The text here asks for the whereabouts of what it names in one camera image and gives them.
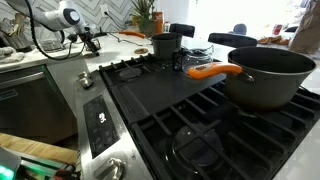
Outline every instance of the dishwasher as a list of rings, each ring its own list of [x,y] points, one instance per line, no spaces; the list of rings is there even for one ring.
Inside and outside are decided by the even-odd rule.
[[[0,75],[0,133],[49,144],[77,133],[76,118],[45,65]]]

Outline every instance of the robotic arm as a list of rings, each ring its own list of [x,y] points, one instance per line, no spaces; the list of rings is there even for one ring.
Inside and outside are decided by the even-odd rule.
[[[30,17],[30,12],[26,0],[6,0],[6,2],[16,11]],[[95,44],[91,41],[92,34],[86,25],[82,15],[73,0],[62,0],[59,2],[59,9],[43,12],[38,8],[32,7],[33,18],[44,27],[51,31],[59,31],[73,27],[80,39],[86,43],[91,51],[97,56],[99,53]]]

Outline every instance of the stove knob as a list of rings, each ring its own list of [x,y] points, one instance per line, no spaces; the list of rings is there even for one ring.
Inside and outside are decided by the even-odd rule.
[[[120,159],[111,158],[93,173],[96,179],[120,180],[124,171],[124,163]]]

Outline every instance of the orange silicone handle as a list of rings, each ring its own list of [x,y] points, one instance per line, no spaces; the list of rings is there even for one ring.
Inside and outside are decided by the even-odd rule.
[[[240,74],[241,72],[241,66],[224,62],[212,62],[198,66],[193,66],[188,69],[188,75],[194,79],[202,79],[220,73]]]
[[[123,30],[123,31],[119,31],[119,34],[125,34],[125,35],[131,35],[131,36],[138,36],[141,38],[145,38],[146,36],[142,33],[136,32],[136,31],[130,31],[130,30]]]

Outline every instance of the small saucepan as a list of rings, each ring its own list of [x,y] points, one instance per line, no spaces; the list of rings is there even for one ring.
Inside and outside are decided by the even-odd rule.
[[[202,79],[227,73],[225,95],[248,111],[281,109],[316,69],[306,56],[274,48],[238,48],[229,52],[228,60],[191,67],[187,74]]]

